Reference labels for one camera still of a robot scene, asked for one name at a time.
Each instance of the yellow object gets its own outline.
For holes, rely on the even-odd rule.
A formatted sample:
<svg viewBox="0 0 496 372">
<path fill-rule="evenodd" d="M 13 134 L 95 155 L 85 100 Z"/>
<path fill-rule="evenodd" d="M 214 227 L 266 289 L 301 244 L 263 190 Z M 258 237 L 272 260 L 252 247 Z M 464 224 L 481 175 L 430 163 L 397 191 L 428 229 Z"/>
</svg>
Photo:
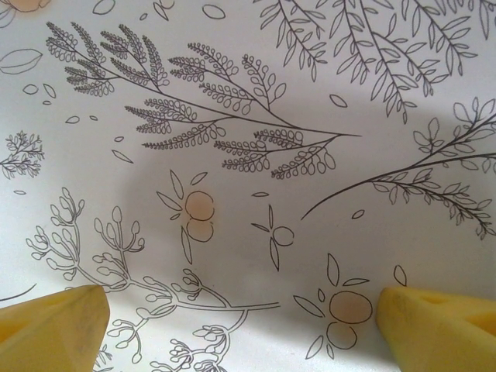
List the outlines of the yellow object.
<svg viewBox="0 0 496 372">
<path fill-rule="evenodd" d="M 109 316 L 98 285 L 0 308 L 0 372 L 91 372 Z"/>
<path fill-rule="evenodd" d="M 377 325 L 403 372 L 495 372 L 496 302 L 385 288 Z"/>
</svg>

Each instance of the white paper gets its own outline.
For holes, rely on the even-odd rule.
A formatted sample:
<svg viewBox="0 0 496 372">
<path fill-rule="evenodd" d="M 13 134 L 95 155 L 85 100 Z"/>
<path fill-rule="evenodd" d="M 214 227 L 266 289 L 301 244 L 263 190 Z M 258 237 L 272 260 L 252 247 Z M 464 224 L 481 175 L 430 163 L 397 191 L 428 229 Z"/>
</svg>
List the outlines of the white paper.
<svg viewBox="0 0 496 372">
<path fill-rule="evenodd" d="M 382 288 L 494 298 L 493 2 L 0 2 L 2 306 L 104 285 L 95 371 L 394 371 Z"/>
</svg>

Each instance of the coloring page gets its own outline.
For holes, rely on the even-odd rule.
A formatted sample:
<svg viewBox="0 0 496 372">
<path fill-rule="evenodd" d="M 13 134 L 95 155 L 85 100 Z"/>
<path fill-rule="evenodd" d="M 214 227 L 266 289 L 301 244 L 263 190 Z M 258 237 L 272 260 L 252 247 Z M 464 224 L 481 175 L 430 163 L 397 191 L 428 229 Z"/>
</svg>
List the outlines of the coloring page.
<svg viewBox="0 0 496 372">
<path fill-rule="evenodd" d="M 0 0 L 0 305 L 103 286 L 94 372 L 399 371 L 383 288 L 496 297 L 495 46 L 494 0 Z"/>
</svg>

